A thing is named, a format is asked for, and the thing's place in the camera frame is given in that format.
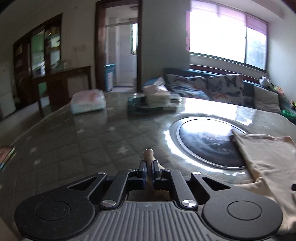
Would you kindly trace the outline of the blue white storage cabinet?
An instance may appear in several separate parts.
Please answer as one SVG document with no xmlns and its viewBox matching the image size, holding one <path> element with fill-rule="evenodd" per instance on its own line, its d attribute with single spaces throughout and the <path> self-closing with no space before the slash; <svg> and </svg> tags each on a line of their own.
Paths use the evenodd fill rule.
<svg viewBox="0 0 296 241">
<path fill-rule="evenodd" d="M 107 92 L 110 92 L 114 87 L 114 82 L 116 79 L 116 65 L 107 64 L 105 68 L 105 88 Z"/>
</svg>

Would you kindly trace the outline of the butterfly pillow lying flat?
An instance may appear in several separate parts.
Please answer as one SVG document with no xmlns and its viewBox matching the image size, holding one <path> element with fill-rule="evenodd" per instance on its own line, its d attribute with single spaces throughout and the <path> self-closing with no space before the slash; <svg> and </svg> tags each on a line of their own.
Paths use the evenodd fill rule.
<svg viewBox="0 0 296 241">
<path fill-rule="evenodd" d="M 165 74 L 166 88 L 181 97 L 211 100 L 207 89 L 207 78 Z"/>
</svg>

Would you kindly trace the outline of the butterfly pillow upright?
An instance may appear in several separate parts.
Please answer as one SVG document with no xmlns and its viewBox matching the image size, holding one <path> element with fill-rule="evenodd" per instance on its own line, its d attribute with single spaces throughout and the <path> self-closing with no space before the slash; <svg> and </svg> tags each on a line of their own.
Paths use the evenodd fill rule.
<svg viewBox="0 0 296 241">
<path fill-rule="evenodd" d="M 214 75 L 208 77 L 209 91 L 214 101 L 243 105 L 244 83 L 242 74 Z"/>
</svg>

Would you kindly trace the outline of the green plastic basin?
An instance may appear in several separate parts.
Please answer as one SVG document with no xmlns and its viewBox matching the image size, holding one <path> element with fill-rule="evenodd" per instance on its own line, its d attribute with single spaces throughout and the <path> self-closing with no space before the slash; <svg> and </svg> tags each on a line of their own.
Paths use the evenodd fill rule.
<svg viewBox="0 0 296 241">
<path fill-rule="evenodd" d="M 282 109 L 281 110 L 282 115 L 287 118 L 290 122 L 294 123 L 296 122 L 296 116 L 293 112 L 286 110 L 286 109 Z"/>
</svg>

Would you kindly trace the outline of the white box stack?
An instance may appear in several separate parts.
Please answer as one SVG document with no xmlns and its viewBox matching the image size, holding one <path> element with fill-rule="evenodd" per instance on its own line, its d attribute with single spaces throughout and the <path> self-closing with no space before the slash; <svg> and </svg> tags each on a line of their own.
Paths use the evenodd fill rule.
<svg viewBox="0 0 296 241">
<path fill-rule="evenodd" d="M 163 106 L 171 103 L 169 91 L 148 92 L 145 97 L 148 106 Z"/>
</svg>

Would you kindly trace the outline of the colourful book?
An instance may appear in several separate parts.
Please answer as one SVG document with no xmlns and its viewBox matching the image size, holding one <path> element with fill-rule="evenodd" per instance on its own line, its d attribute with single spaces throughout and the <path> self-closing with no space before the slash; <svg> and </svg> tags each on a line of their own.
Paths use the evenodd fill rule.
<svg viewBox="0 0 296 241">
<path fill-rule="evenodd" d="M 13 146 L 0 147 L 0 170 L 2 171 L 6 164 L 15 156 L 16 149 Z"/>
</svg>

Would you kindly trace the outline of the plain beige cushion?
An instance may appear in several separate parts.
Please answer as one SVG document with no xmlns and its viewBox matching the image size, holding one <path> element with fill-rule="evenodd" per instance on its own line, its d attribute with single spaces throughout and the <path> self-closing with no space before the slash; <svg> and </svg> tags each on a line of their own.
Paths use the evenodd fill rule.
<svg viewBox="0 0 296 241">
<path fill-rule="evenodd" d="M 254 106 L 259 110 L 281 114 L 278 95 L 258 86 L 254 87 Z"/>
</svg>

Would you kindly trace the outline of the dark wooden display cabinet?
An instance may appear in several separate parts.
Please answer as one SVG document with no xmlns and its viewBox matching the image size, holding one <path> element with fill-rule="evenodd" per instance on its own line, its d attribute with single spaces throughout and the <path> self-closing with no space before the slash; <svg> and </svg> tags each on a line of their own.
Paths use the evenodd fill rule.
<svg viewBox="0 0 296 241">
<path fill-rule="evenodd" d="M 62 15 L 57 15 L 25 34 L 13 44 L 14 102 L 20 110 L 47 96 L 52 110 L 70 102 L 68 80 L 87 76 L 91 89 L 91 67 L 68 68 L 61 57 Z"/>
</svg>

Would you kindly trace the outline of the cream knit garment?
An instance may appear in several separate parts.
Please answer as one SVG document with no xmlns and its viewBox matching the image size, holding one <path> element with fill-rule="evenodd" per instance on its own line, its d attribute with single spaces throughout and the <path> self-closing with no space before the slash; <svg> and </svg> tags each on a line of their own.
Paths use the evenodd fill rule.
<svg viewBox="0 0 296 241">
<path fill-rule="evenodd" d="M 153 150 L 145 150 L 144 190 L 134 190 L 132 223 L 150 240 L 265 240 L 295 233 L 295 142 L 290 137 L 233 132 L 233 140 L 254 178 L 232 185 L 200 171 L 183 176 L 198 202 L 179 208 L 165 190 L 154 190 Z"/>
</svg>

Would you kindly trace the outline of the teal round tray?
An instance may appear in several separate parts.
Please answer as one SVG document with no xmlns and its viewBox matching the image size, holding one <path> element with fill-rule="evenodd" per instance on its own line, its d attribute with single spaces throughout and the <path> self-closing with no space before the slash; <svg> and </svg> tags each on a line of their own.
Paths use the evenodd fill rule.
<svg viewBox="0 0 296 241">
<path fill-rule="evenodd" d="M 163 111 L 177 111 L 180 101 L 170 102 L 167 104 L 148 105 L 146 97 L 132 96 L 127 99 L 127 112 L 129 114 L 155 114 Z"/>
</svg>

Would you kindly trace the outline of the window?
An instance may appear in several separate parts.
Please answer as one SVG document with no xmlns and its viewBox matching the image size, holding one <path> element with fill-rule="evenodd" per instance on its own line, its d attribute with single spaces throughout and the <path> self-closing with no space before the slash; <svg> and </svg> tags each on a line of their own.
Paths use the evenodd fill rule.
<svg viewBox="0 0 296 241">
<path fill-rule="evenodd" d="M 209 1 L 191 1 L 189 51 L 266 70 L 268 24 Z"/>
</svg>

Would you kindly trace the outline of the round black induction cooktop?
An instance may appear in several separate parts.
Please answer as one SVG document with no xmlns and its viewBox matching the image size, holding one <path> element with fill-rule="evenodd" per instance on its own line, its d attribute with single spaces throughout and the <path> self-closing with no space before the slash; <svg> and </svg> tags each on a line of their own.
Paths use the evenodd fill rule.
<svg viewBox="0 0 296 241">
<path fill-rule="evenodd" d="M 221 118 L 190 116 L 170 127 L 174 144 L 188 157 L 213 168 L 242 170 L 245 161 L 233 140 L 233 132 L 249 133 Z"/>
</svg>

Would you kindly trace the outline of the white plush toy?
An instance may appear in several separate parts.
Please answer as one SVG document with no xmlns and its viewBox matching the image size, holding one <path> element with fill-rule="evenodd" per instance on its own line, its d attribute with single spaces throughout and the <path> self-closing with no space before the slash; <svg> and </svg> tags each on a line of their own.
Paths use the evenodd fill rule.
<svg viewBox="0 0 296 241">
<path fill-rule="evenodd" d="M 271 82 L 269 79 L 267 79 L 265 76 L 262 76 L 259 78 L 259 84 L 263 86 L 264 88 L 270 88 Z"/>
</svg>

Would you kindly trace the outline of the clear plastic bag pink contents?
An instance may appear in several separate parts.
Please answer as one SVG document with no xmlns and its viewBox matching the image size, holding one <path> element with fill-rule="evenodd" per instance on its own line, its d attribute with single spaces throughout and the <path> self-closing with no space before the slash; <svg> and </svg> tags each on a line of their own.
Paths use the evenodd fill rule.
<svg viewBox="0 0 296 241">
<path fill-rule="evenodd" d="M 145 95 L 152 95 L 156 93 L 167 92 L 165 87 L 165 80 L 163 77 L 152 78 L 148 80 L 142 87 L 142 91 Z"/>
</svg>

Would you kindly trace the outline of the blue sofa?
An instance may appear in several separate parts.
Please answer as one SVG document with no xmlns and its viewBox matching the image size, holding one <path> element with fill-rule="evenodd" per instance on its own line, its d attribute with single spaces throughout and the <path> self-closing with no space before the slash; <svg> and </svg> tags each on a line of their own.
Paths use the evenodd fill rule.
<svg viewBox="0 0 296 241">
<path fill-rule="evenodd" d="M 245 80 L 242 74 L 218 74 L 194 69 L 165 68 L 159 78 L 142 87 L 158 86 L 181 97 L 218 101 L 282 114 L 295 124 L 295 110 L 287 99 L 271 86 L 264 87 Z"/>
</svg>

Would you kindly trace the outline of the pink tissue pack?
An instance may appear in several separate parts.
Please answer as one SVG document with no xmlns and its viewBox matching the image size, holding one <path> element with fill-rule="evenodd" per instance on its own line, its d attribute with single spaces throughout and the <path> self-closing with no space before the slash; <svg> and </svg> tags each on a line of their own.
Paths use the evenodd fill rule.
<svg viewBox="0 0 296 241">
<path fill-rule="evenodd" d="M 75 93 L 70 101 L 72 114 L 81 114 L 106 108 L 104 92 L 98 89 Z"/>
</svg>

